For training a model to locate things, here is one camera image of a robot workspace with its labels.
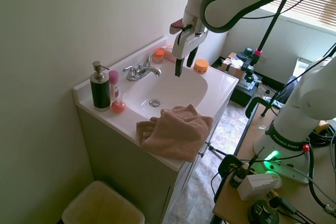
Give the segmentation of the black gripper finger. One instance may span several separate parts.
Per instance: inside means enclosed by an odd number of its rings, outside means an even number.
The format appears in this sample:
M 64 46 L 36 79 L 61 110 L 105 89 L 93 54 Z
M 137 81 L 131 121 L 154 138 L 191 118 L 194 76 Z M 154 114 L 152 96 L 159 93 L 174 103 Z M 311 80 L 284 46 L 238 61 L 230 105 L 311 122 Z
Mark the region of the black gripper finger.
M 198 50 L 198 47 L 196 47 L 195 49 L 193 49 L 193 50 L 190 52 L 189 57 L 188 57 L 188 59 L 187 59 L 187 63 L 186 63 L 186 66 L 187 66 L 187 67 L 190 68 L 190 67 L 192 66 L 193 61 L 194 61 L 194 59 L 195 59 L 195 56 L 196 56 L 196 54 L 197 54 L 197 50 Z
M 184 64 L 185 58 L 182 59 L 176 59 L 175 62 L 175 76 L 180 77 L 182 70 L 183 70 L 183 64 Z

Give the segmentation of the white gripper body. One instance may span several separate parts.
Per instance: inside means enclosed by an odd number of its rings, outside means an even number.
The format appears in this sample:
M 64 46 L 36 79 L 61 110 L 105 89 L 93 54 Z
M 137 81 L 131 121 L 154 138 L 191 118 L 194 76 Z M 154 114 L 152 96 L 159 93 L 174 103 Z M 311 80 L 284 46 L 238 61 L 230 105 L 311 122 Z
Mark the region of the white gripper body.
M 173 56 L 176 59 L 184 59 L 191 51 L 205 41 L 207 34 L 207 28 L 203 32 L 196 33 L 191 24 L 187 25 L 175 39 L 172 49 Z

